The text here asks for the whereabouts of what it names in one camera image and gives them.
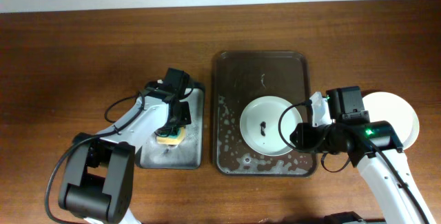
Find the green yellow sponge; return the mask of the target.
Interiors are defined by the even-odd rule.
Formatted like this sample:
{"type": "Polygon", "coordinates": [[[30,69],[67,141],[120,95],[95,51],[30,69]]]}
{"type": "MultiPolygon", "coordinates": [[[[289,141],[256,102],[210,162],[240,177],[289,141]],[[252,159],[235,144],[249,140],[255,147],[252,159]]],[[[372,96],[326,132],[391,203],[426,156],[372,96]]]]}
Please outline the green yellow sponge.
{"type": "Polygon", "coordinates": [[[156,142],[162,145],[179,145],[185,139],[185,128],[169,128],[155,132],[156,142]]]}

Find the pale green plate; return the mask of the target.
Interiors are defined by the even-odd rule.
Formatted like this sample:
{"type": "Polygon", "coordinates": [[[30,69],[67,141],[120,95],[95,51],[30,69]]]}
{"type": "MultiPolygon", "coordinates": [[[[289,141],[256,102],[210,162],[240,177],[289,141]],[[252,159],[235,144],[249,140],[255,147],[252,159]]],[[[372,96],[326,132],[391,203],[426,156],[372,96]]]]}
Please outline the pale green plate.
{"type": "Polygon", "coordinates": [[[254,99],[240,116],[240,133],[255,152],[282,156],[292,151],[289,135],[303,119],[291,103],[277,96],[254,99]]]}

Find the cream white plate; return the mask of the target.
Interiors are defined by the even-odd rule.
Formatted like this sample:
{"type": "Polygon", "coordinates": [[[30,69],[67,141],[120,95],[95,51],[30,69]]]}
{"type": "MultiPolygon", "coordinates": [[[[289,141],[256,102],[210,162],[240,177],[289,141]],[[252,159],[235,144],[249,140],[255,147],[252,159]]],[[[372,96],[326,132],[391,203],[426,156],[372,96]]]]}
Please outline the cream white plate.
{"type": "Polygon", "coordinates": [[[394,128],[403,148],[409,149],[420,133],[420,122],[413,107],[390,92],[373,92],[362,98],[371,122],[387,121],[394,128]]]}

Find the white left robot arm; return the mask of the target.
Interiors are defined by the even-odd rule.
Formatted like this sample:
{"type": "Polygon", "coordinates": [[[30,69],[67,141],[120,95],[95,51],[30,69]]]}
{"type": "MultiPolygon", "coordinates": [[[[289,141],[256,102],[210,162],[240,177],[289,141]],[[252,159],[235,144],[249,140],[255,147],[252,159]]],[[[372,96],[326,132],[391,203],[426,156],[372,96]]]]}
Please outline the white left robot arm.
{"type": "Polygon", "coordinates": [[[110,127],[78,134],[56,164],[65,166],[59,207],[89,223],[138,223],[130,210],[136,154],[158,131],[191,122],[187,87],[186,79],[150,82],[110,127]]]}

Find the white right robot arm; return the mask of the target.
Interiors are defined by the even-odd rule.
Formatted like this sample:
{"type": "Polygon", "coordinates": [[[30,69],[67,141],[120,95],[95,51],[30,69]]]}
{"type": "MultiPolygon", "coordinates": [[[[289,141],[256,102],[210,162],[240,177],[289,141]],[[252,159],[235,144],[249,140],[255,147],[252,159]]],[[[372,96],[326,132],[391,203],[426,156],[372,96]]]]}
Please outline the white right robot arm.
{"type": "Polygon", "coordinates": [[[299,123],[288,144],[298,152],[346,153],[375,196],[387,223],[435,223],[413,179],[398,135],[386,121],[314,127],[299,123]]]}

